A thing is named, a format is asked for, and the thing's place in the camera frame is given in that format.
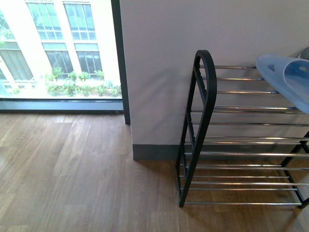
building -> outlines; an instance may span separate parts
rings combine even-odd
[[[108,88],[120,85],[110,2],[12,0],[1,1],[0,10],[2,97],[53,97],[46,76],[60,69],[51,88],[63,88],[72,72],[87,73],[77,84],[84,91],[102,85],[102,72]]]

metal shoe rack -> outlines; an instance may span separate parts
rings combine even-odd
[[[224,77],[216,76],[223,71]],[[257,75],[233,76],[234,71]],[[257,90],[260,83],[266,88]],[[225,90],[217,90],[217,85]],[[253,89],[239,89],[249,86]],[[248,104],[251,98],[255,99],[254,106]],[[201,99],[200,108],[196,99]],[[241,99],[242,105],[225,105],[229,100],[238,103]],[[288,106],[261,105],[272,102]],[[307,206],[308,119],[258,76],[255,67],[214,66],[208,51],[197,51],[176,162],[179,207],[184,204]]]

hardwood flooring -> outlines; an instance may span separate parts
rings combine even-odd
[[[0,232],[308,232],[309,207],[178,207],[120,116],[0,114]]]

building window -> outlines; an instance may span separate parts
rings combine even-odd
[[[28,8],[42,40],[63,40],[52,3],[28,3]]]
[[[46,51],[46,54],[52,68],[61,68],[63,72],[62,78],[67,78],[68,74],[73,71],[72,63],[67,51]]]
[[[74,40],[96,40],[89,4],[65,4]]]
[[[4,46],[0,48],[0,56],[8,67],[14,80],[32,79],[33,75],[17,43],[6,42]]]
[[[52,68],[61,68],[62,78],[67,78],[73,66],[65,43],[43,43],[43,47]]]
[[[12,34],[12,31],[10,30],[9,25],[5,21],[2,11],[0,10],[0,40],[14,40],[14,39],[15,38]]]
[[[4,76],[4,74],[3,74],[1,69],[0,69],[0,80],[6,81],[6,78],[5,78],[5,76]]]
[[[102,70],[99,52],[77,52],[79,63],[83,72],[87,72],[91,77],[96,77],[96,70]]]

light blue slipper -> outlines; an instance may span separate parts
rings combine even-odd
[[[261,76],[297,109],[309,115],[309,61],[271,54],[256,59]]]

